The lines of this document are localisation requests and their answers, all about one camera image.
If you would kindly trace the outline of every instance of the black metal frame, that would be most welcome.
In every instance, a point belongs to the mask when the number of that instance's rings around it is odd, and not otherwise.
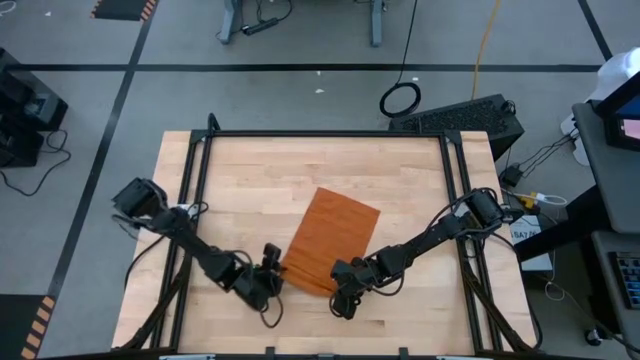
[[[209,164],[209,158],[211,153],[211,146],[213,143],[213,139],[215,137],[424,137],[424,138],[436,138],[440,144],[440,151],[442,154],[442,163],[444,168],[445,181],[447,184],[447,192],[449,196],[449,200],[453,201],[456,199],[456,188],[455,188],[455,180],[453,177],[453,171],[451,166],[451,159],[449,156],[448,143],[451,142],[454,144],[454,148],[456,151],[456,157],[458,162],[458,167],[460,171],[460,177],[462,182],[463,192],[467,193],[471,191],[471,182],[469,179],[469,173],[467,171],[467,165],[464,155],[464,149],[462,146],[462,139],[459,131],[443,131],[443,132],[422,132],[421,129],[418,129],[416,132],[412,131],[314,131],[314,130],[220,130],[220,126],[216,121],[213,115],[209,116],[209,128],[207,130],[193,130],[191,131],[191,137],[189,140],[189,148],[187,151],[187,158],[185,161],[185,167],[183,172],[183,178],[180,188],[180,193],[178,197],[179,203],[184,203],[187,201],[188,192],[189,192],[189,184],[191,180],[191,174],[193,172],[193,164],[195,162],[195,153],[196,148],[199,142],[204,142],[204,149],[202,154],[202,159],[200,161],[200,169],[198,175],[198,181],[196,186],[195,200],[194,202],[200,202],[203,199],[204,195],[204,186],[206,183],[207,176],[207,168]],[[467,254],[466,245],[463,240],[456,241],[457,249],[458,249],[458,258],[460,266],[463,265],[465,261],[469,260],[469,255]],[[474,252],[476,264],[478,267],[478,278],[483,284],[483,287],[487,294],[491,297],[491,285],[489,282],[488,270],[486,267],[486,259],[480,248],[478,243],[474,244]],[[173,242],[169,247],[169,252],[167,254],[167,262],[165,264],[163,281],[162,281],[162,289],[160,296],[164,296],[168,290],[168,287],[171,283],[172,274],[175,269],[175,260],[177,257],[177,245]],[[184,261],[191,262],[191,257],[185,256]],[[177,304],[176,304],[176,313],[174,317],[174,321],[171,329],[171,338],[169,342],[169,346],[171,349],[177,350],[180,343],[180,333],[182,328],[182,322],[184,319],[184,310],[186,304],[186,297],[188,291],[188,281],[185,282],[184,287],[180,290],[178,294]],[[475,296],[471,289],[464,284],[464,293],[466,300],[466,308],[469,319],[469,328],[471,333],[471,338],[473,341],[473,349],[476,355],[486,352],[483,344],[482,344],[482,334],[480,330],[480,322],[477,313]],[[162,331],[164,326],[164,319],[158,322],[156,328],[154,329],[152,340],[151,340],[151,348],[157,348],[160,346],[160,339],[162,337]],[[515,354],[515,353],[504,353],[502,352],[502,343],[501,343],[501,335],[495,325],[495,323],[489,319],[489,331],[491,335],[491,343],[493,347],[492,355],[514,355],[517,357],[521,357],[524,354]],[[400,348],[400,359],[434,359],[433,356],[409,356],[408,350],[406,348]],[[227,354],[217,354],[216,357],[223,356],[225,358],[243,358],[249,355],[227,355]],[[255,354],[249,357],[260,357],[261,355]],[[266,348],[266,352],[264,355],[268,359],[277,358],[287,358],[288,356],[294,358],[305,358],[310,357],[311,355],[275,355],[275,349],[272,347]],[[398,359],[398,356],[344,356],[340,355],[340,358],[344,359]]]

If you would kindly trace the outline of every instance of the black desk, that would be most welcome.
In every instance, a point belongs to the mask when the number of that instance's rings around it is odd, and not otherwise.
[[[588,239],[595,230],[640,234],[640,152],[608,146],[591,104],[574,105],[573,114],[596,185],[567,205],[567,221],[516,245],[522,261]]]
[[[622,334],[625,341],[640,347],[640,310],[629,310],[619,289],[618,279],[614,272],[609,253],[640,253],[639,235],[620,235],[609,231],[596,231],[591,236],[592,242],[584,242],[582,246],[590,277],[601,282],[593,282],[593,295],[589,298],[592,312],[614,332]],[[629,352],[632,359],[640,359],[640,355]]]

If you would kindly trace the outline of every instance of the computer monitor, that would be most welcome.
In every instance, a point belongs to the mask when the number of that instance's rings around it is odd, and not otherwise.
[[[640,151],[640,72],[596,106],[611,146]]]

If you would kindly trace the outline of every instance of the yellow cable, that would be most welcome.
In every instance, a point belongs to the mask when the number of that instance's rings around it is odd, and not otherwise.
[[[478,82],[478,68],[480,67],[480,59],[482,59],[484,46],[487,44],[487,40],[489,39],[489,33],[491,32],[491,27],[493,26],[493,20],[495,20],[496,18],[496,14],[498,13],[501,2],[502,0],[496,0],[496,4],[493,6],[493,11],[491,12],[491,17],[489,18],[489,24],[487,24],[487,30],[485,30],[484,36],[482,37],[480,51],[478,51],[478,59],[476,60],[476,67],[473,70],[473,89],[471,90],[471,100],[475,99],[476,97],[476,84]]]

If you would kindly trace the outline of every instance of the table leg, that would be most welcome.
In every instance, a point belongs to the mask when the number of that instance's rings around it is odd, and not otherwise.
[[[611,227],[597,186],[567,205],[569,219],[515,245],[521,261],[546,254],[573,241],[590,238],[595,230]]]
[[[371,3],[371,46],[382,44],[382,0]]]
[[[236,14],[242,11],[242,0],[224,0],[224,19],[218,40],[224,45],[231,41],[231,32],[235,23]]]

